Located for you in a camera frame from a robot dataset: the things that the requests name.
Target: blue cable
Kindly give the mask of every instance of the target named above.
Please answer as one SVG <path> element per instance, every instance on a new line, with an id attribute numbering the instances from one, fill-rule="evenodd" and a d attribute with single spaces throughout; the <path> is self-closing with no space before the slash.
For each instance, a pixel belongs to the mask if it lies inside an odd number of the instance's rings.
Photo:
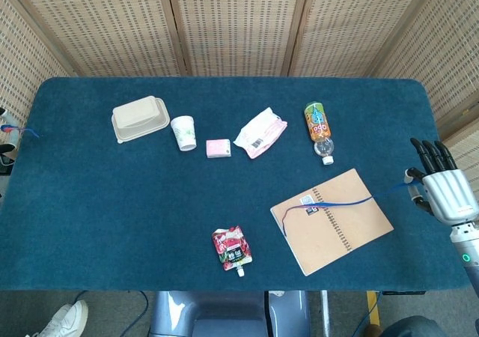
<path id="1" fill-rule="evenodd" d="M 344 202 L 344 203 L 336 203 L 336 202 L 317 202 L 315 204 L 300 204 L 298 206 L 292 206 L 292 207 L 289 207 L 286 209 L 286 211 L 284 212 L 284 215 L 283 215 L 283 218 L 281 219 L 281 223 L 283 225 L 283 235 L 286 237 L 286 228 L 284 227 L 284 219 L 286 218 L 287 216 L 287 213 L 294 209 L 294 208 L 310 208 L 310 207 L 320 207 L 320 208 L 327 208 L 327 207 L 340 207 L 340 206 L 353 206 L 355 204 L 363 204 L 365 203 L 366 201 L 369 201 L 371 200 L 372 198 L 378 198 L 378 197 L 381 197 L 381 196 L 384 196 L 384 195 L 388 195 L 390 193 L 393 193 L 394 191 L 396 191 L 397 189 L 401 189 L 403 187 L 407 187 L 407 186 L 411 186 L 411 185 L 416 185 L 418 184 L 419 182 L 417 181 L 413 181 L 411 183 L 405 183 L 405 182 L 402 182 L 402 183 L 398 183 L 397 185 L 394 185 L 392 188 L 388 189 L 387 191 L 384 191 L 384 192 L 381 192 L 381 193 L 377 193 L 376 195 L 371 195 L 367 198 L 363 198 L 362 200 L 359 200 L 359 201 L 354 201 L 354 202 Z"/>
<path id="2" fill-rule="evenodd" d="M 364 318 L 359 322 L 358 326 L 356 327 L 356 330 L 354 331 L 353 335 L 351 337 L 355 337 L 356 334 L 359 332 L 359 329 L 361 328 L 362 324 L 369 318 L 371 315 L 371 312 L 374 310 L 374 308 L 377 306 L 379 303 L 379 300 L 381 300 L 382 297 L 382 291 L 379 291 L 379 297 L 377 297 L 376 303 L 374 303 L 373 308 L 367 313 L 367 315 L 364 316 Z"/>

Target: table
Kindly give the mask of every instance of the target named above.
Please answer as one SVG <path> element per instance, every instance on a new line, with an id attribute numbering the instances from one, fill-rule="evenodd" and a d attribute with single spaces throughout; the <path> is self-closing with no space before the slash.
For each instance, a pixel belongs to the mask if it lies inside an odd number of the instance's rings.
<path id="1" fill-rule="evenodd" d="M 170 127 L 119 145 L 112 109 L 161 97 L 171 118 L 195 119 L 198 147 Z M 313 151 L 302 110 L 321 101 L 335 163 Z M 271 106 L 288 122 L 250 160 L 206 158 L 206 139 L 233 141 Z M 436 139 L 424 88 L 407 79 L 54 78 L 38 92 L 0 215 L 1 289 L 430 290 L 467 283 L 450 229 L 406 190 L 377 199 L 394 231 L 309 277 L 269 209 L 356 168 L 373 193 L 420 166 L 409 138 Z M 225 272 L 211 234 L 241 225 L 253 263 Z"/>

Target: paper cup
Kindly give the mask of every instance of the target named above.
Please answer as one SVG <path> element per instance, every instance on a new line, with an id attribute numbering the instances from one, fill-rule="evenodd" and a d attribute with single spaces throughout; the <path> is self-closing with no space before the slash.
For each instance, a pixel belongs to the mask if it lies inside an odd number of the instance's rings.
<path id="1" fill-rule="evenodd" d="M 196 147 L 195 125 L 191 116 L 179 116 L 171 120 L 171 128 L 177 138 L 180 151 L 190 151 Z"/>

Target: white bottle cap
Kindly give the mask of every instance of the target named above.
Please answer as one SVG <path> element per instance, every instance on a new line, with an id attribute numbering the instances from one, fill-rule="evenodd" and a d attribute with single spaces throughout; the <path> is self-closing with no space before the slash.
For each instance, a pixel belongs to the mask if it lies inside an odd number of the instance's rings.
<path id="1" fill-rule="evenodd" d="M 332 156 L 324 156 L 323 157 L 323 163 L 325 165 L 331 165 L 334 161 L 335 161 L 335 159 L 333 159 Z"/>

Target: notebook label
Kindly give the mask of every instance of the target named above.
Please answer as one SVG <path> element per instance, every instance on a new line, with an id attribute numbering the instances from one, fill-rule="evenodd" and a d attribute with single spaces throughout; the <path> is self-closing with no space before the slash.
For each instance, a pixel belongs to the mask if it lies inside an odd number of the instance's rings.
<path id="1" fill-rule="evenodd" d="M 302 196 L 299 200 L 301 201 L 301 204 L 313 204 L 314 203 L 314 200 L 311 197 L 311 195 Z M 310 208 L 306 209 L 306 213 L 308 214 L 308 216 L 310 216 L 310 215 L 312 215 L 313 213 L 316 213 L 319 210 L 320 209 L 317 208 L 317 207 L 310 207 Z"/>

